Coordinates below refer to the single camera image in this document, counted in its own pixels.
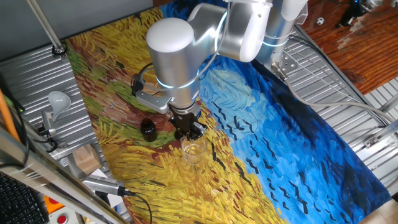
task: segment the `metal grating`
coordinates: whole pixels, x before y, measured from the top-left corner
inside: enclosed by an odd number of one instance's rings
[[[292,35],[306,38],[294,29]],[[319,54],[305,44],[289,40],[285,47],[284,59],[292,57],[298,65],[288,73],[294,90],[304,100],[311,103],[334,103],[339,101],[359,101],[364,103],[357,91],[341,75],[325,63]],[[379,108],[387,100],[398,93],[398,82],[393,80],[366,98],[373,106]],[[336,106],[329,108],[313,108],[353,149],[358,157],[369,167],[373,174],[387,187],[391,194],[395,193],[398,183],[398,145],[394,137],[387,138],[379,144],[366,148],[365,140],[382,128],[380,120],[368,110],[356,106]],[[398,107],[389,112],[398,119]]]
[[[57,133],[53,136],[68,147],[52,152],[54,159],[60,160],[80,146],[97,142],[69,59],[54,57],[52,46],[0,63],[0,73],[25,108],[23,116],[35,128],[42,126],[41,111],[52,111],[48,99],[51,91],[70,97],[72,105],[54,122]]]

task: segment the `wooden surface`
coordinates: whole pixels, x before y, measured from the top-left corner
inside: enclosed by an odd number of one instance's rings
[[[309,15],[302,26],[307,34],[363,94],[398,77],[398,8],[388,0],[374,14],[354,20],[353,27],[336,29],[348,5],[335,1],[309,0]],[[168,2],[154,0],[154,5]],[[323,25],[316,23],[319,17],[325,19]]]
[[[394,200],[385,203],[360,224],[398,224],[398,203]]]

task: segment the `table surface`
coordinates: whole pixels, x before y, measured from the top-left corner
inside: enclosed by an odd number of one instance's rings
[[[398,42],[394,38],[398,34],[398,8],[385,1],[374,14],[354,20],[354,28],[336,29],[348,8],[348,4],[338,1],[309,1],[308,17],[302,28],[365,95],[398,77]],[[153,2],[160,6],[172,0]],[[323,25],[316,23],[319,17],[325,19]]]

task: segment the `metal rail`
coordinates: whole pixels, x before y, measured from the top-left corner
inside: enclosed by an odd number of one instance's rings
[[[34,131],[27,125],[28,135]],[[24,160],[26,148],[3,128],[0,128],[0,159],[2,163]],[[30,151],[25,169],[15,167],[2,169],[7,175],[48,195],[66,207],[94,220],[96,223],[127,223],[122,216],[97,197],[79,180],[70,175],[46,153],[43,144]]]

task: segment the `orange object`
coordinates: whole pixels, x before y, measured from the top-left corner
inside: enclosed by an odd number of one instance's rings
[[[61,209],[64,207],[61,203],[57,202],[56,200],[48,197],[48,196],[43,196],[45,205],[47,206],[47,210],[49,211],[49,214]]]
[[[4,98],[1,90],[0,90],[0,111],[1,111],[2,117],[4,118],[4,122],[6,123],[8,132],[16,140],[18,140],[20,142],[21,140],[19,139],[17,130],[15,129],[15,126],[14,126],[14,122],[12,121],[12,116],[11,116],[10,110],[8,109],[6,99]]]

